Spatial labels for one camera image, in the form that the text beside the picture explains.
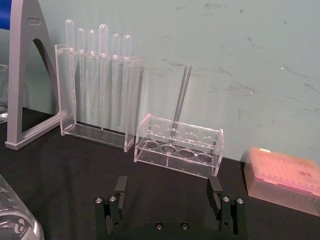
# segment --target gray pipette stand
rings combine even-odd
[[[23,88],[26,64],[32,41],[36,45],[58,96],[55,49],[38,0],[12,0],[10,17],[10,59],[7,141],[18,150],[59,125],[59,113],[22,132]]]

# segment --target acrylic test tube rack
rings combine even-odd
[[[208,178],[218,174],[224,145],[222,129],[148,114],[136,130],[134,161]]]
[[[105,24],[75,33],[67,20],[65,30],[66,45],[55,46],[61,134],[127,152],[135,138],[141,74],[131,37],[114,33],[109,51]]]

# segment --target black table surface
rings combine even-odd
[[[23,111],[23,128],[47,116]],[[134,149],[61,136],[50,131],[24,148],[5,147],[0,124],[0,173],[42,225],[46,240],[94,240],[94,199],[113,194],[119,176],[128,176],[123,211],[129,228],[156,222],[188,222],[218,228],[205,179],[134,163]],[[320,217],[248,196],[244,163],[222,159],[218,178],[224,194],[245,201],[250,240],[319,240]]]

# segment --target teal painted wall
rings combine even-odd
[[[320,2],[317,0],[39,0],[54,44],[64,22],[130,34],[144,60],[139,121],[172,118],[184,65],[192,75],[181,121],[223,128],[225,155],[258,146],[320,163]],[[0,63],[9,33],[0,31]],[[52,112],[32,51],[28,103]]]

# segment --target pink pipette tip box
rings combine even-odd
[[[244,175],[249,196],[320,217],[317,163],[252,147]]]

